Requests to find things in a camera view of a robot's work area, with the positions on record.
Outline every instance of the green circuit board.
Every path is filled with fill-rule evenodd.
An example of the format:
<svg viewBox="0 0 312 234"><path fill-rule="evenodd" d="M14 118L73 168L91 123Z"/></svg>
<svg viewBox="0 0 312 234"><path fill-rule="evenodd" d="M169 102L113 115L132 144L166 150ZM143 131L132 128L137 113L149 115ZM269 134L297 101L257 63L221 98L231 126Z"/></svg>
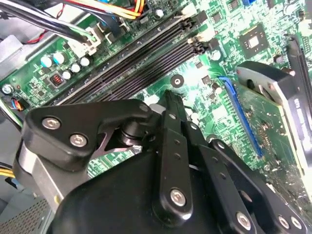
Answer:
<svg viewBox="0 0 312 234"><path fill-rule="evenodd" d="M302 172L289 139L283 109L259 94L240 86L236 82L235 70L237 65L246 60L262 62L279 69L289 67L285 51L289 34L298 36L308 66L311 67L312 33L302 20L301 13L306 11L305 1L256 0L250 6L244 6L243 0L149 1L153 9L162 9L165 16L190 2L194 4L197 12L206 12L208 19L200 28L205 30L200 31L204 31L210 38L217 38L218 48L193 57L150 87L134 95L133 98L151 104L156 103L167 89L181 94L190 120L201 128L205 137L214 136L225 141L250 168L259 170L264 175L266 180L275 187L276 192L284 197L285 202L293 205L312 222L310 194L301 180ZM56 88L46 80L53 74L67 69L78 59L71 49L66 47L65 41L58 39L27 61L23 67L0 81L0 87L11 84L14 87L13 96L26 100L30 105L29 109L40 107L160 22L161 20L156 20L153 16L150 16L145 24L127 21L130 31L126 35L113 44L104 42L94 55L90 67L84 68L72 79ZM95 23L93 17L88 17L80 25L86 27ZM254 40L255 35L259 36L258 40ZM64 52L68 58L67 62L63 65L55 64L50 71L44 73L40 58L56 51ZM134 67L127 75L135 72ZM171 78L177 74L184 77L184 84L180 88L173 87L171 83ZM239 101L263 150L262 157L257 155L251 145L218 76L228 76L236 84ZM120 77L116 82L122 82L126 78ZM215 90L218 86L222 90L220 93ZM110 88L107 86L102 91L110 92ZM132 151L127 151L94 159L89 164L88 173L91 177L95 177L133 155Z"/></svg>

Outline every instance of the metal screw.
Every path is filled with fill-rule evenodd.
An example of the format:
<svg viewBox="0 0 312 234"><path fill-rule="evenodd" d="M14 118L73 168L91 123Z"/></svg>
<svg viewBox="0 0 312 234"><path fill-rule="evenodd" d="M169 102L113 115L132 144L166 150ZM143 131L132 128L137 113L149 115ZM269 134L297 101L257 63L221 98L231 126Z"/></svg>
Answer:
<svg viewBox="0 0 312 234"><path fill-rule="evenodd" d="M239 222L239 224L243 226L243 228L250 231L250 229L252 228L252 225L251 225L249 219L242 212L240 212L240 211L237 212L236 218L237 218L237 221Z"/></svg>
<svg viewBox="0 0 312 234"><path fill-rule="evenodd" d="M196 124L194 124L194 123L191 123L190 126L191 126L191 128L193 128L194 130L197 129L197 126L196 126Z"/></svg>
<svg viewBox="0 0 312 234"><path fill-rule="evenodd" d="M178 189L172 189L170 192L170 198L177 206L184 206L186 199L184 194Z"/></svg>
<svg viewBox="0 0 312 234"><path fill-rule="evenodd" d="M45 118L42 121L42 125L47 128L47 129L51 129L51 130L55 130L60 128L60 122L56 119L56 118Z"/></svg>
<svg viewBox="0 0 312 234"><path fill-rule="evenodd" d="M278 220L279 222L282 224L282 226L286 229L289 229L289 223L286 221L286 219L284 219L283 216L278 216Z"/></svg>
<svg viewBox="0 0 312 234"><path fill-rule="evenodd" d="M296 228L302 229L301 223L300 223L295 217L292 216L291 219L292 219L292 224L293 224Z"/></svg>
<svg viewBox="0 0 312 234"><path fill-rule="evenodd" d="M140 109L144 112L148 112L148 107L146 105L141 104Z"/></svg>
<svg viewBox="0 0 312 234"><path fill-rule="evenodd" d="M169 114L170 118L176 119L176 116L174 114Z"/></svg>
<svg viewBox="0 0 312 234"><path fill-rule="evenodd" d="M87 139L80 134L73 134L69 139L70 143L72 143L72 145L77 147L83 147L87 144Z"/></svg>
<svg viewBox="0 0 312 234"><path fill-rule="evenodd" d="M224 149L224 145L222 144L221 141L218 141L218 146L219 146L221 149Z"/></svg>

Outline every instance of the small component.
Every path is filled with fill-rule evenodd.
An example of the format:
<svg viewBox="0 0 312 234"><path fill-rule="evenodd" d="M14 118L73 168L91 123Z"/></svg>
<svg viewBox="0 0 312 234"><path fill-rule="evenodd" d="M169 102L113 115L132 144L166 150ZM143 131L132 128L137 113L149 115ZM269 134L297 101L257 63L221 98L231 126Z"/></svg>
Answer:
<svg viewBox="0 0 312 234"><path fill-rule="evenodd" d="M269 9L272 9L276 5L276 0L267 0Z"/></svg>
<svg viewBox="0 0 312 234"><path fill-rule="evenodd" d="M203 81L204 84L209 84L210 82L210 77L209 76L205 76L204 78L201 79Z"/></svg>
<svg viewBox="0 0 312 234"><path fill-rule="evenodd" d="M70 48L70 46L69 46L69 44L65 43L65 44L63 44L63 48L64 48L65 50L67 50L67 49Z"/></svg>
<svg viewBox="0 0 312 234"><path fill-rule="evenodd" d="M250 59L269 47L262 24L248 30L239 37L240 46L243 48L246 59Z"/></svg>
<svg viewBox="0 0 312 234"><path fill-rule="evenodd" d="M273 59L274 59L274 62L279 63L279 64L284 62L284 57L282 55L276 55Z"/></svg>
<svg viewBox="0 0 312 234"><path fill-rule="evenodd" d="M217 94L217 95L222 93L222 88L217 83L213 83L211 85L211 88L214 90L214 93Z"/></svg>
<svg viewBox="0 0 312 234"><path fill-rule="evenodd" d="M215 94L211 94L211 95L209 96L209 98L210 98L210 99L215 99Z"/></svg>
<svg viewBox="0 0 312 234"><path fill-rule="evenodd" d="M256 0L243 0L244 6L250 6L252 3L254 3Z"/></svg>
<svg viewBox="0 0 312 234"><path fill-rule="evenodd" d="M38 92L38 95L41 97L41 96L44 95L44 92L40 90L40 91Z"/></svg>
<svg viewBox="0 0 312 234"><path fill-rule="evenodd" d="M67 60L67 55L64 52L56 52L53 54L53 61L57 64L63 64Z"/></svg>
<svg viewBox="0 0 312 234"><path fill-rule="evenodd" d="M171 77L171 85L175 88L180 88L184 84L184 78L182 75L176 74Z"/></svg>
<svg viewBox="0 0 312 234"><path fill-rule="evenodd" d="M52 84L54 84L56 87L60 86L61 84L64 83L64 80L62 77L60 77L59 74L54 74L53 76L50 77L50 81Z"/></svg>
<svg viewBox="0 0 312 234"><path fill-rule="evenodd" d="M239 6L238 0L233 0L233 1L231 1L231 2L230 2L230 6L231 6L231 9L232 9L232 10L237 9L238 6Z"/></svg>
<svg viewBox="0 0 312 234"><path fill-rule="evenodd" d="M204 43L208 50L214 50L219 47L219 41L217 38L212 38L209 42Z"/></svg>
<svg viewBox="0 0 312 234"><path fill-rule="evenodd" d="M215 23L219 23L221 21L221 15L219 12L215 13L213 16L212 16L213 20Z"/></svg>
<svg viewBox="0 0 312 234"><path fill-rule="evenodd" d="M296 11L296 4L288 4L284 8L284 14L287 16L292 15Z"/></svg>
<svg viewBox="0 0 312 234"><path fill-rule="evenodd" d="M88 57L82 57L80 59L80 64L83 67L87 67L87 66L89 66L91 64L91 60Z"/></svg>
<svg viewBox="0 0 312 234"><path fill-rule="evenodd" d="M155 10L155 18L156 18L156 20L159 20L159 19L163 18L163 16L164 16L163 10L161 10L161 9Z"/></svg>
<svg viewBox="0 0 312 234"><path fill-rule="evenodd" d="M202 64L201 62L199 62L199 63L196 64L196 67L197 67L197 68L201 68L202 66L203 66L203 64Z"/></svg>
<svg viewBox="0 0 312 234"><path fill-rule="evenodd" d="M207 14L205 11L199 12L195 17L194 20L196 20L198 25L201 25L204 21L208 19Z"/></svg>
<svg viewBox="0 0 312 234"><path fill-rule="evenodd" d="M41 68L41 71L44 73L44 74L48 74L51 72L50 68L47 68L47 67L42 67Z"/></svg>
<svg viewBox="0 0 312 234"><path fill-rule="evenodd" d="M211 54L211 59L213 61L218 61L221 58L221 52L219 50L214 50Z"/></svg>
<svg viewBox="0 0 312 234"><path fill-rule="evenodd" d="M53 65L53 57L51 55L45 55L40 59L43 67L51 67Z"/></svg>
<svg viewBox="0 0 312 234"><path fill-rule="evenodd" d="M210 143L212 140L214 140L214 139L219 139L218 137L217 137L217 135L215 135L215 134L210 134L210 135L208 135L207 137L206 137L206 141L208 142L208 143Z"/></svg>
<svg viewBox="0 0 312 234"><path fill-rule="evenodd" d="M70 67L70 70L72 70L73 73L78 73L81 70L81 67L78 63L73 63L72 66Z"/></svg>
<svg viewBox="0 0 312 234"><path fill-rule="evenodd" d="M72 77L71 71L68 71L68 70L63 71L62 77L63 77L63 79L65 79L65 80L69 80L69 79Z"/></svg>
<svg viewBox="0 0 312 234"><path fill-rule="evenodd" d="M293 77L296 75L296 72L293 69L290 69L288 67L283 67L281 70L285 73L288 73L289 75Z"/></svg>
<svg viewBox="0 0 312 234"><path fill-rule="evenodd" d="M2 86L2 92L7 95L12 94L14 92L14 88L11 84L4 84Z"/></svg>

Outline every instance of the black ram slot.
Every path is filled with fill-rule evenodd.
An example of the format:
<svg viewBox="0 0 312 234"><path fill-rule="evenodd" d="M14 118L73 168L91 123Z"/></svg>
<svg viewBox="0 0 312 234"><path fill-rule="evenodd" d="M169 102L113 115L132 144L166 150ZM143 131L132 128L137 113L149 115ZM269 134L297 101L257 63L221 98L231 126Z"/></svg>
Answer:
<svg viewBox="0 0 312 234"><path fill-rule="evenodd" d="M297 36L292 36L287 47L287 56L291 69L295 71L294 82L304 91L302 93L302 102L306 106L306 113L312 117L312 85L309 77L309 70L306 62L304 51L299 46Z"/></svg>
<svg viewBox="0 0 312 234"><path fill-rule="evenodd" d="M186 41L180 42L178 45L174 46L169 52L166 52L164 55L158 57L156 60L158 62L163 62L162 61L163 58L166 58L167 56L172 56L173 54L183 53L186 51L187 47L190 47L190 45L188 45ZM124 84L127 83L127 81L130 80L132 77L139 77L141 73L145 72L146 70L153 71L156 68L155 65L158 66L159 64L152 62L151 64L144 66L143 70L139 70L138 72L135 72L134 74L129 75L128 77L125 78L125 80L123 80L122 82L117 84L115 87L113 87L110 93L114 93L115 91L117 91L119 87L124 87ZM107 100L109 95L110 94L101 96L100 100Z"/></svg>
<svg viewBox="0 0 312 234"><path fill-rule="evenodd" d="M159 32L159 26L155 29L153 33L149 33L144 35L143 37L151 37L151 35L155 35L158 32L157 37L151 40L145 39L147 41L145 45L143 44L139 49L136 49L135 52L124 59L123 62L120 62L124 58L124 53L127 52L129 54L129 46L127 46L123 52L119 52L117 55L113 56L109 59L102 67L108 67L106 70L100 69L100 75L97 76L96 79L88 86L84 87L77 93L75 93L72 97L68 98L61 104L72 104L82 102L84 99L89 97L90 95L97 92L98 89L101 89L107 83L111 82L115 78L119 77L123 73L127 72L134 65L136 65L141 60L144 60L145 57L148 57L154 54L158 49L162 46L169 44L178 36L183 35L186 31L190 31L193 29L195 22L191 19L185 19L181 22L176 22L176 19L172 19L173 23L170 21L167 22L167 26L164 25L164 29Z"/></svg>
<svg viewBox="0 0 312 234"><path fill-rule="evenodd" d="M155 62L144 68L139 74L134 74L132 77L126 78L125 82L120 84L119 88L113 90L112 95L115 96L114 99L122 99L122 97L130 98L132 96L131 94L134 95L147 87L146 81L149 81L148 83L151 82L152 84L183 63L185 58L191 58L193 55L194 54L191 50L186 50L169 54L166 58L157 59Z"/></svg>

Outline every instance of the red wire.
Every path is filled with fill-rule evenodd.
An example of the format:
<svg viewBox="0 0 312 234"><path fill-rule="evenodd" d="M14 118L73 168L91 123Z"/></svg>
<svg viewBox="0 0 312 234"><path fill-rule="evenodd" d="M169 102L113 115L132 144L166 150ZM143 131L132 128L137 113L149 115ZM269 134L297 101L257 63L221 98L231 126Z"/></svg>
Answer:
<svg viewBox="0 0 312 234"><path fill-rule="evenodd" d="M65 4L63 3L63 6L62 6L62 9L58 12L57 14L57 19L60 18L60 16L63 14L63 11L64 11L64 8L65 8ZM43 37L44 35L47 33L48 31L47 30L44 30L43 33L41 33L39 35L39 37L37 37L36 39L32 39L32 40L29 40L26 42L26 44L35 44L35 43L38 43Z"/></svg>

